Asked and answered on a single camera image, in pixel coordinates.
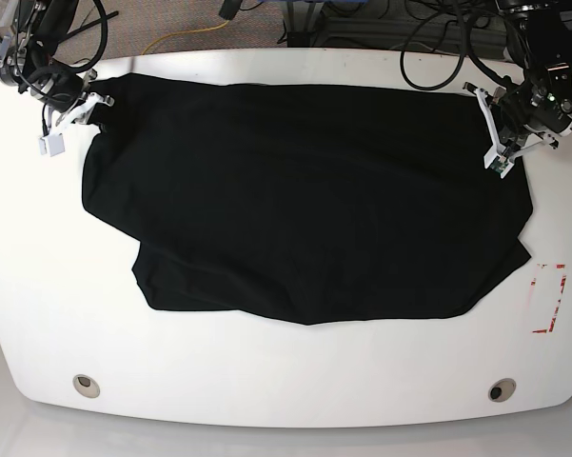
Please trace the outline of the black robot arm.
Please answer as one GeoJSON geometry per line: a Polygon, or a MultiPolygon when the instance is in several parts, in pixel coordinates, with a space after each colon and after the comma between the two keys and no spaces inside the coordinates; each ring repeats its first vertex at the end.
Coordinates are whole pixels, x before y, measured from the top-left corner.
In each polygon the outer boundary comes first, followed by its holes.
{"type": "Polygon", "coordinates": [[[503,82],[497,106],[518,149],[529,135],[555,149],[572,132],[572,31],[557,1],[498,1],[506,48],[523,81],[503,82]]]}
{"type": "Polygon", "coordinates": [[[46,109],[61,114],[83,104],[89,95],[89,79],[108,43],[108,16],[101,1],[93,3],[98,13],[99,44],[81,65],[55,58],[60,44],[69,38],[76,1],[19,1],[10,33],[1,43],[0,81],[28,93],[46,109]]]}

